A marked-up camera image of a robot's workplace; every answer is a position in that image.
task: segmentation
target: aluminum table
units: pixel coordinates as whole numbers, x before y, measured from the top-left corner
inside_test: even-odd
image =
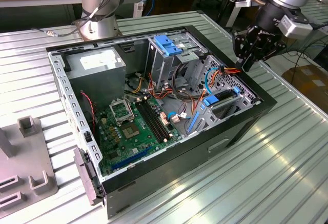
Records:
[[[118,21],[121,32],[194,25],[228,57],[230,36],[197,12]],[[58,27],[58,33],[72,26]],[[90,206],[73,160],[76,143],[45,47],[81,41],[35,31],[0,34],[0,127],[42,122],[59,191],[0,223],[107,223]],[[111,223],[324,223],[328,218],[328,116],[263,63],[249,72],[277,105],[241,141],[110,219]]]

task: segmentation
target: blue plastic clip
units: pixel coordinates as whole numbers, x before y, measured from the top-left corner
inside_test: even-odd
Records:
[[[208,97],[204,98],[204,100],[203,100],[203,103],[206,106],[210,106],[210,105],[215,104],[217,102],[219,102],[219,99],[214,95],[208,96]]]
[[[232,89],[236,94],[240,93],[240,89],[239,87],[234,86],[234,88]]]
[[[155,36],[154,40],[167,56],[182,53],[182,50],[176,47],[175,44],[173,44],[173,41],[170,40],[166,35]]]

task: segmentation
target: connector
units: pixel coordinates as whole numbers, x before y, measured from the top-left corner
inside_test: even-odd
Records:
[[[164,112],[161,112],[161,113],[159,114],[159,116],[160,116],[161,119],[165,119],[165,118],[166,118],[166,115],[165,115]]]
[[[172,116],[171,120],[173,123],[178,123],[180,121],[179,116],[177,116],[177,115]]]
[[[169,122],[166,119],[162,119],[162,123],[164,124],[164,126],[167,126],[169,124]]]

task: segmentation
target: sticker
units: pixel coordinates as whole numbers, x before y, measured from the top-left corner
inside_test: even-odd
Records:
[[[313,81],[314,84],[316,84],[319,87],[324,87],[325,86],[325,84],[319,79],[313,79],[312,81]]]
[[[182,118],[186,118],[186,117],[187,117],[187,113],[182,112],[182,113],[180,114],[180,116],[181,116]]]
[[[107,50],[99,54],[81,57],[80,62],[85,70],[107,65],[109,69],[115,68],[116,60],[113,50]]]
[[[183,48],[183,47],[185,47],[184,44],[179,44],[179,45],[175,45],[175,46],[178,47],[178,48]]]
[[[301,71],[306,75],[313,75],[310,69],[301,69]]]

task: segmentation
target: red cable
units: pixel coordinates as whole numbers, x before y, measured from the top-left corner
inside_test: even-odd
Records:
[[[89,101],[90,107],[91,107],[91,112],[92,112],[92,121],[93,121],[93,133],[95,133],[95,128],[96,128],[96,124],[95,124],[95,116],[94,116],[94,110],[93,110],[93,105],[92,105],[92,101],[89,98],[88,95],[86,95],[84,92],[81,91],[81,94],[87,98],[87,100]]]

